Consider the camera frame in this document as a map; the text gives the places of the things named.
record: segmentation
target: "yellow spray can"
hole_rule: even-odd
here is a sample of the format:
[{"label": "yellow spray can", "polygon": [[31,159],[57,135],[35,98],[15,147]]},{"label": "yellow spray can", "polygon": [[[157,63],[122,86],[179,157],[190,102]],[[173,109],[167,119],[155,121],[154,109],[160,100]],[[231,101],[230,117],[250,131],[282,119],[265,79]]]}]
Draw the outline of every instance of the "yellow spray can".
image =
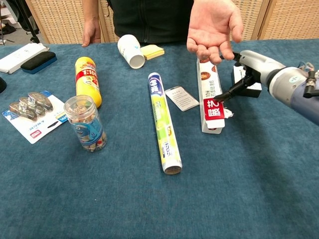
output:
[{"label": "yellow spray can", "polygon": [[92,97],[96,107],[102,103],[96,66],[90,57],[80,57],[75,62],[76,95]]}]

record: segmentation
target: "red label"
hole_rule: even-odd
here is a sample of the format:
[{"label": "red label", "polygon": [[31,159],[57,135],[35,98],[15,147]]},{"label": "red label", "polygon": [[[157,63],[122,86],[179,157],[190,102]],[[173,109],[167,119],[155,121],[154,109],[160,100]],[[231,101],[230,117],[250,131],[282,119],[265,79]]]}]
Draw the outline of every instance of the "red label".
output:
[{"label": "red label", "polygon": [[204,112],[206,120],[225,118],[223,103],[217,102],[213,98],[204,99]]},{"label": "red label", "polygon": [[80,79],[82,76],[93,76],[95,77],[95,79],[93,80],[93,83],[97,85],[97,74],[94,70],[92,69],[86,69],[86,70],[82,70],[80,71],[75,78],[75,82],[78,81],[78,79]]},{"label": "red label", "polygon": [[33,132],[31,135],[32,138],[37,138],[39,135],[41,134],[41,131],[36,130],[35,132]]}]

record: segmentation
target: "white card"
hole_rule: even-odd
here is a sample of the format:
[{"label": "white card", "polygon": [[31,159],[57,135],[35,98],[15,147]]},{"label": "white card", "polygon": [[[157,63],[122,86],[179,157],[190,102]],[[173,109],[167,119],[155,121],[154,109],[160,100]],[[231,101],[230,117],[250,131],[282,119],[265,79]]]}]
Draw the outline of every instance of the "white card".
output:
[{"label": "white card", "polygon": [[12,74],[18,70],[24,62],[37,54],[48,50],[49,48],[41,43],[29,43],[0,59],[0,71]]},{"label": "white card", "polygon": [[190,95],[182,86],[175,86],[165,91],[167,97],[174,102],[175,105],[181,110],[186,111],[194,106],[199,105],[199,102]]},{"label": "white card", "polygon": [[66,122],[68,119],[64,112],[64,103],[48,91],[41,92],[50,100],[53,111],[38,117],[36,122],[19,117],[6,110],[2,115],[32,144],[43,138],[46,134]]}]

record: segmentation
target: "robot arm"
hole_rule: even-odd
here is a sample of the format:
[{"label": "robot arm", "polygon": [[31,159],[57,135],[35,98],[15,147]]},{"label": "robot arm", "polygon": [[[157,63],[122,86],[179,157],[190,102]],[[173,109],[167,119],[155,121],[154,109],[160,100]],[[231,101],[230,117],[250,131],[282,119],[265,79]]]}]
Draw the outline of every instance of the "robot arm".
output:
[{"label": "robot arm", "polygon": [[307,73],[296,67],[287,67],[250,50],[234,55],[234,60],[244,66],[246,75],[227,92],[215,96],[217,102],[227,101],[258,82],[268,88],[272,97],[319,125],[319,90],[316,89],[314,71]]}]

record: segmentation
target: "cling wrap roll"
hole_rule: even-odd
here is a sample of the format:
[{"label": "cling wrap roll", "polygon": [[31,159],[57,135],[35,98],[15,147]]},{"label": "cling wrap roll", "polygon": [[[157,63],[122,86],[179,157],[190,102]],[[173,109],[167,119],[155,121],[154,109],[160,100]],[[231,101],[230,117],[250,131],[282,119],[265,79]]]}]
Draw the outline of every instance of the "cling wrap roll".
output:
[{"label": "cling wrap roll", "polygon": [[148,79],[163,171],[177,174],[181,172],[182,163],[161,77],[154,72]]}]

